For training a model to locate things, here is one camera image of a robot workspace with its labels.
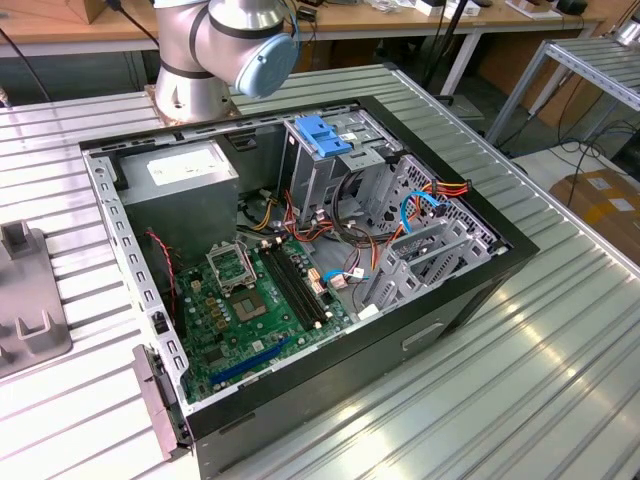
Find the table leg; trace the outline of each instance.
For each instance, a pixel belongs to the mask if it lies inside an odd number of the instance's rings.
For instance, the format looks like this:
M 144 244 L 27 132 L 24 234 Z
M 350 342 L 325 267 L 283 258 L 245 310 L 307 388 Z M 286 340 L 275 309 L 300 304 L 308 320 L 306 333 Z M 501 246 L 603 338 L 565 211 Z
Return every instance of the table leg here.
M 588 38 L 588 37 L 590 37 L 591 34 L 596 29 L 596 26 L 597 25 L 595 25 L 595 24 L 594 25 L 585 26 L 580 31 L 580 35 L 578 35 L 578 38 Z M 547 99 L 553 94 L 554 90 L 556 89 L 556 87 L 560 83 L 560 80 L 562 80 L 562 77 L 565 76 L 567 71 L 568 71 L 568 68 L 565 67 L 564 65 L 560 65 L 558 68 L 556 68 L 556 71 L 553 73 L 553 75 L 551 76 L 551 78 L 549 79 L 547 84 L 544 86 L 544 88 L 540 92 L 540 95 L 538 95 L 538 98 L 536 98 L 536 101 L 533 102 L 533 105 L 531 106 L 531 109 L 529 110 L 529 113 L 531 115 L 533 115 L 535 112 L 537 112 L 538 109 L 542 105 L 544 105 L 544 102 L 546 102 Z
M 458 52 L 458 56 L 456 57 L 456 61 L 454 62 L 453 67 L 451 67 L 447 80 L 444 82 L 444 86 L 440 92 L 441 95 L 453 95 L 453 92 L 455 92 L 458 82 L 460 82 L 462 74 L 467 68 L 469 60 L 471 60 L 471 56 L 473 55 L 481 36 L 482 33 L 474 32 L 465 37 L 462 47 Z
M 531 82 L 533 82 L 536 74 L 540 70 L 540 67 L 544 65 L 544 62 L 547 59 L 546 54 L 547 42 L 542 42 L 538 47 L 535 55 L 529 62 L 529 65 L 527 65 L 524 73 L 520 77 L 520 80 L 518 80 L 518 83 L 513 89 L 513 92 L 511 92 L 511 95 L 509 95 L 509 98 L 502 107 L 502 110 L 500 110 L 500 113 L 496 117 L 496 120 L 493 122 L 493 125 L 491 125 L 491 128 L 487 132 L 486 140 L 489 143 L 495 143 L 500 136 L 500 133 L 502 133 L 502 130 L 511 118 L 513 111 L 520 103 L 522 96 L 529 88 Z
M 591 125 L 582 135 L 582 139 L 587 141 L 594 133 L 600 130 L 600 127 L 605 122 L 609 115 L 611 115 L 614 110 L 618 107 L 618 99 L 611 97 L 609 95 L 605 95 L 607 97 L 606 103 L 607 108 L 602 112 L 598 120 L 596 120 L 593 125 Z

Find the blue plastic clip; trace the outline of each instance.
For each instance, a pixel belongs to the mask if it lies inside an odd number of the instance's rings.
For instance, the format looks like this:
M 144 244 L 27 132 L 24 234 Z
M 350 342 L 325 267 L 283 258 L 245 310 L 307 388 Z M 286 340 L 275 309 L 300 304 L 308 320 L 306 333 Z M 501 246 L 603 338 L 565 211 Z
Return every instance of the blue plastic clip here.
M 333 127 L 327 125 L 318 115 L 298 118 L 296 119 L 296 126 L 302 136 L 317 148 L 318 155 L 323 158 L 333 157 L 353 150 L 353 147 L 343 142 L 336 135 Z

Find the metal workbench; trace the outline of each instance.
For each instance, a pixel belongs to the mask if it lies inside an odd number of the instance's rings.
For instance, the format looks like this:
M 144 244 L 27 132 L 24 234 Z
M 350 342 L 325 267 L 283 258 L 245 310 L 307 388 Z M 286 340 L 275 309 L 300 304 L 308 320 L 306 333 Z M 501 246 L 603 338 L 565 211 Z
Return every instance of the metal workbench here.
M 631 478 L 637 267 L 400 72 L 294 75 L 243 112 L 374 94 L 541 253 L 471 323 L 229 470 L 250 478 Z M 0 221 L 46 232 L 74 347 L 0 380 L 2 478 L 197 478 L 163 464 L 130 368 L 144 342 L 76 143 L 160 126 L 145 94 L 0 111 Z
M 533 56 L 518 80 L 511 95 L 496 117 L 487 133 L 487 141 L 495 143 L 513 115 L 520 100 L 536 78 L 537 73 L 548 59 L 556 60 L 560 66 L 553 74 L 537 100 L 531 107 L 534 114 L 553 95 L 561 79 L 568 70 L 608 93 L 610 108 L 605 115 L 589 129 L 588 138 L 611 113 L 616 100 L 636 112 L 640 111 L 640 52 L 620 45 L 611 38 L 579 38 L 573 40 L 545 40 Z

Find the motherboard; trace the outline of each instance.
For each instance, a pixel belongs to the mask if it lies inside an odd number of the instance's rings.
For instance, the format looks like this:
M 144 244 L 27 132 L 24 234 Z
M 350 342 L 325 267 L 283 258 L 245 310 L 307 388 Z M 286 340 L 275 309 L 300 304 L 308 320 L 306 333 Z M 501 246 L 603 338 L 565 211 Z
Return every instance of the motherboard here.
M 352 324 L 335 294 L 314 285 L 315 269 L 297 240 L 252 249 L 237 242 L 207 258 L 176 274 L 183 295 L 189 403 Z M 240 278 L 245 283 L 233 280 Z

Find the gray plastic holder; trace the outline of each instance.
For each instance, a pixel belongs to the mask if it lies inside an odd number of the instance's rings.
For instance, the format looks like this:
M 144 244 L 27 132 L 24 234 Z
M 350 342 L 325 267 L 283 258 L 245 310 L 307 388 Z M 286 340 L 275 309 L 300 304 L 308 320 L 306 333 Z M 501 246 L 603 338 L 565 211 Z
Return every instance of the gray plastic holder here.
M 70 348 L 44 235 L 26 222 L 0 225 L 0 378 Z

